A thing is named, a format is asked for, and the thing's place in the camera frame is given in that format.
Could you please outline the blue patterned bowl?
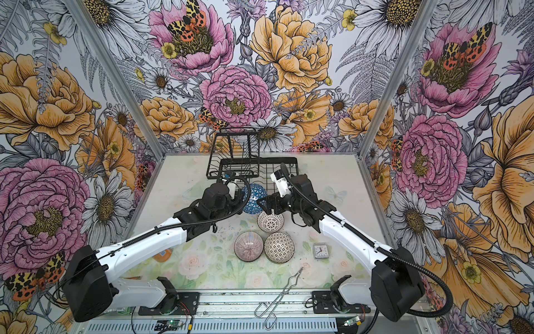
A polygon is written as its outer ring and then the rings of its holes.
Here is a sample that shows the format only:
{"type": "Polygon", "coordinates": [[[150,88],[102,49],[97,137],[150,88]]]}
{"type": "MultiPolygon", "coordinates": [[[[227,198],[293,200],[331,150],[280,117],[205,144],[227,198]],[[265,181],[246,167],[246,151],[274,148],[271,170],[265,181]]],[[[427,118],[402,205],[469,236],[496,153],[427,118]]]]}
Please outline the blue patterned bowl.
{"type": "Polygon", "coordinates": [[[243,211],[246,214],[251,214],[251,215],[260,214],[262,212],[262,209],[257,204],[257,201],[261,198],[268,196],[268,193],[263,188],[263,186],[258,185],[258,184],[251,184],[250,190],[251,190],[251,195],[249,197],[247,204],[243,208],[243,211]]]}

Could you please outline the white red diamond bowl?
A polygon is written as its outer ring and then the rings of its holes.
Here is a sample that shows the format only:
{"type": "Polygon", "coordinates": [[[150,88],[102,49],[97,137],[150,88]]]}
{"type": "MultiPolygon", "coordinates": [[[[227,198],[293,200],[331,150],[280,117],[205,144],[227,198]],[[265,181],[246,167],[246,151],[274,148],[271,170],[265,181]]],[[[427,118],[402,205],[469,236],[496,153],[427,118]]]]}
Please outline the white red diamond bowl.
{"type": "Polygon", "coordinates": [[[257,218],[257,225],[260,230],[266,233],[279,232],[285,224],[282,214],[266,214],[261,212],[257,218]]]}

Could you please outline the purple striped bowl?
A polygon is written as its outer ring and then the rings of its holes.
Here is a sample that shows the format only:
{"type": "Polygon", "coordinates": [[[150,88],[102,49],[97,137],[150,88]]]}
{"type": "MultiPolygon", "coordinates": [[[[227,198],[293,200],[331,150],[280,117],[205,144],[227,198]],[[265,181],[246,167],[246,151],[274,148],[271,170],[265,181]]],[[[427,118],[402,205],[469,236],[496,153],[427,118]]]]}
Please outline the purple striped bowl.
{"type": "Polygon", "coordinates": [[[234,253],[239,260],[254,262],[263,253],[264,241],[256,232],[241,233],[234,243],[234,253]]]}

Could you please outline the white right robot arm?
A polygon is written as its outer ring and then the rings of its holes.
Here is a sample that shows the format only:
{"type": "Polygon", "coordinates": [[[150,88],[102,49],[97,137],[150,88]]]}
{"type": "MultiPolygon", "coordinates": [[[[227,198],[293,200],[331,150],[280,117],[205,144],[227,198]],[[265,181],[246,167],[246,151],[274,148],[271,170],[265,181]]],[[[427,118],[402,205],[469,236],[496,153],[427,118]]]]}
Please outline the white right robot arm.
{"type": "Polygon", "coordinates": [[[370,275],[367,283],[350,275],[336,281],[330,288],[336,309],[345,311],[357,304],[373,306],[390,321],[416,314],[414,306],[425,289],[406,250],[393,249],[361,231],[335,206],[318,198],[307,175],[285,177],[278,170],[271,174],[271,181],[275,192],[258,200],[265,213],[299,215],[305,227],[343,246],[370,275]]]}

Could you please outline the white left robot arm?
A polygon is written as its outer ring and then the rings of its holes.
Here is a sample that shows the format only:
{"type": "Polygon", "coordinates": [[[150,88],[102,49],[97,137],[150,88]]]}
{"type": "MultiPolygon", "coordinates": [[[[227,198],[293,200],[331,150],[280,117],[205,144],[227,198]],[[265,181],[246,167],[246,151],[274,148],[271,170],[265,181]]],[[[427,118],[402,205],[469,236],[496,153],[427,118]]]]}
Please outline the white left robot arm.
{"type": "Polygon", "coordinates": [[[208,230],[216,232],[219,221],[243,212],[251,193],[250,185],[239,189],[232,181],[214,183],[200,199],[140,235],[97,250],[77,250],[61,280],[75,321],[86,322],[114,308],[173,309],[178,293],[167,278],[142,281],[123,274],[208,230]]]}

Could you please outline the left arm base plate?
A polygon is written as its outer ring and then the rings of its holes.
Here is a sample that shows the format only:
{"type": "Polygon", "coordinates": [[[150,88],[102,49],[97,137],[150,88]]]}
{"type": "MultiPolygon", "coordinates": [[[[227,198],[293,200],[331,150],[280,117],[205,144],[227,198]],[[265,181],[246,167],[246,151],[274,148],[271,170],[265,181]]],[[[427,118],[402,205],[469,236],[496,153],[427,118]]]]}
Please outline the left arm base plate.
{"type": "Polygon", "coordinates": [[[157,281],[163,284],[165,296],[153,308],[140,307],[138,311],[140,316],[196,315],[200,299],[199,292],[180,292],[167,278],[162,276],[158,277],[157,281]]]}

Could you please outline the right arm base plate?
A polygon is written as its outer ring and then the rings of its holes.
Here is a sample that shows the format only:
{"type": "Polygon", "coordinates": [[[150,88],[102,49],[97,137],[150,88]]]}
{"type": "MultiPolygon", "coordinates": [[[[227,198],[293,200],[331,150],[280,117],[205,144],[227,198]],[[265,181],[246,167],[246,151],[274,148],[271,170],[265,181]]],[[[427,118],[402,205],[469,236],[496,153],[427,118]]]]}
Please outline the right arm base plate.
{"type": "Polygon", "coordinates": [[[306,300],[305,308],[311,308],[314,314],[364,314],[369,313],[371,308],[361,303],[348,303],[339,292],[342,283],[355,282],[352,275],[344,275],[337,280],[329,290],[313,291],[311,297],[306,300]]]}

